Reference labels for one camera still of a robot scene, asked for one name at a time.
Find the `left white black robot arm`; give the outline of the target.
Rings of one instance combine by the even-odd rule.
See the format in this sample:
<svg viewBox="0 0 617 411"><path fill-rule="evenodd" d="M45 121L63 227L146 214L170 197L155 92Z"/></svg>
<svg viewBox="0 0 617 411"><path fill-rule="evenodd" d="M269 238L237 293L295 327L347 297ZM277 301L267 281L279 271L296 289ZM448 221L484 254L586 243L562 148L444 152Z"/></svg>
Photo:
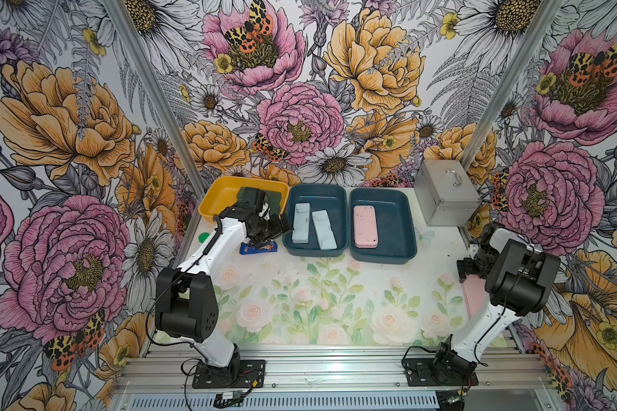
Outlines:
<svg viewBox="0 0 617 411"><path fill-rule="evenodd" d="M154 326L199 352L219 371L239 363L235 344L218 330L219 304L213 276L241 245L263 248L291 230L286 214L273 213L267 193L244 188L234 204L214 216L215 228L200 248L156 280Z"/></svg>

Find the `silver metal case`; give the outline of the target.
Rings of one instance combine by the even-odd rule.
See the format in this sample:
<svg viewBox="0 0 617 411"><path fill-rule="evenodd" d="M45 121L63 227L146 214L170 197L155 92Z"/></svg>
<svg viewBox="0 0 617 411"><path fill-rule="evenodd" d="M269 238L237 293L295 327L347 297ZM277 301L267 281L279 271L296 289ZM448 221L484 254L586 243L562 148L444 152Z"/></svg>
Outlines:
<svg viewBox="0 0 617 411"><path fill-rule="evenodd" d="M429 226L463 227L481 204L457 160L425 160L416 173L416 198Z"/></svg>

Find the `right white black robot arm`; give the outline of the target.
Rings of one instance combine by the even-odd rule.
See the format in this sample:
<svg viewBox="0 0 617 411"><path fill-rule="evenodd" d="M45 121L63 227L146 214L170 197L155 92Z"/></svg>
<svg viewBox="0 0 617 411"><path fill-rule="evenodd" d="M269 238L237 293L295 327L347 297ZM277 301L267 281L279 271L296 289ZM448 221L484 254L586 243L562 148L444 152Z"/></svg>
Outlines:
<svg viewBox="0 0 617 411"><path fill-rule="evenodd" d="M430 364L440 385L469 385L488 346L509 325L540 312L555 284L560 259L501 224L492 223L478 239L472 258L458 262L462 278L485 281L485 303L470 321L442 342Z"/></svg>

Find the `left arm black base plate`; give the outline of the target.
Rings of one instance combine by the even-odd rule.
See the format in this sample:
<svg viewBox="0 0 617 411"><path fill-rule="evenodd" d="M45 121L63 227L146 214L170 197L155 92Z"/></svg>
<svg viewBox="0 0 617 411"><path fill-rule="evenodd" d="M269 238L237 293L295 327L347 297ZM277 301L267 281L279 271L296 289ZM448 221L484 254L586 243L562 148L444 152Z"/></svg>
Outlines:
<svg viewBox="0 0 617 411"><path fill-rule="evenodd" d="M194 389L248 389L264 385L267 362L264 360L240 360L227 368L207 366L202 362L190 373Z"/></svg>

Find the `large teal plastic tray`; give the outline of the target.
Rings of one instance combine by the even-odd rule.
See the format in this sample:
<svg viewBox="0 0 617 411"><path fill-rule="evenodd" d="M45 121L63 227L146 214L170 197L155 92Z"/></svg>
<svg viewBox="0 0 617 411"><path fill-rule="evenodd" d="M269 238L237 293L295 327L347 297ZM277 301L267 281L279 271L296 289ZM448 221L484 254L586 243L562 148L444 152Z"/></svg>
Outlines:
<svg viewBox="0 0 617 411"><path fill-rule="evenodd" d="M416 236L407 196L391 188L354 188L350 193L350 250L355 260L387 265L404 265L416 256ZM356 245L355 208L375 211L377 245Z"/></svg>

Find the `light blue pencil case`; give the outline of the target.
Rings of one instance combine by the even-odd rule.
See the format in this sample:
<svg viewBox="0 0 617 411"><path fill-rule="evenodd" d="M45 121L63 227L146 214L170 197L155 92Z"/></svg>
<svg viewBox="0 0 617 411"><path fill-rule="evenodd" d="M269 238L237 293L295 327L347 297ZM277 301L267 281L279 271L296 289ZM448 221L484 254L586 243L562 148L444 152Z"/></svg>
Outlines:
<svg viewBox="0 0 617 411"><path fill-rule="evenodd" d="M334 250L338 247L337 241L332 231L331 222L327 210L314 211L311 214L315 233L320 250Z"/></svg>
<svg viewBox="0 0 617 411"><path fill-rule="evenodd" d="M297 203L294 208L291 239L296 244L307 244L310 239L310 203Z"/></svg>

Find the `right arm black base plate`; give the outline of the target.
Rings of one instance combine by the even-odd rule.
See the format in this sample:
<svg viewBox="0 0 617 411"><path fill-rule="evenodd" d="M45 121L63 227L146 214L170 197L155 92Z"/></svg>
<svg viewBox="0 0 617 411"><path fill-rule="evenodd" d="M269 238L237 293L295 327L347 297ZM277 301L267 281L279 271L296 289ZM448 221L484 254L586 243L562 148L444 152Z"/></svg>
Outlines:
<svg viewBox="0 0 617 411"><path fill-rule="evenodd" d="M402 361L404 375L410 387L478 386L476 367L459 358L438 360L410 358Z"/></svg>

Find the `dark green pencil case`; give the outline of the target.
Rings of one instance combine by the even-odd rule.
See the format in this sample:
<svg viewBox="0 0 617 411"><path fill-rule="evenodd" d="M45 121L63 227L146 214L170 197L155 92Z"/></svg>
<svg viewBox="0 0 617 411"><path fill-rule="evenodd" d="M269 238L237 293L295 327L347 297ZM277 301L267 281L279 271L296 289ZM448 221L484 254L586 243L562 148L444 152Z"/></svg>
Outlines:
<svg viewBox="0 0 617 411"><path fill-rule="evenodd" d="M279 216L282 213L281 211L281 206L279 205L279 202L272 202L270 201L269 203L269 212L268 215L270 217L272 216Z"/></svg>
<svg viewBox="0 0 617 411"><path fill-rule="evenodd" d="M265 190L265 194L267 203L271 206L278 206L279 202L282 200L282 193L272 190Z"/></svg>

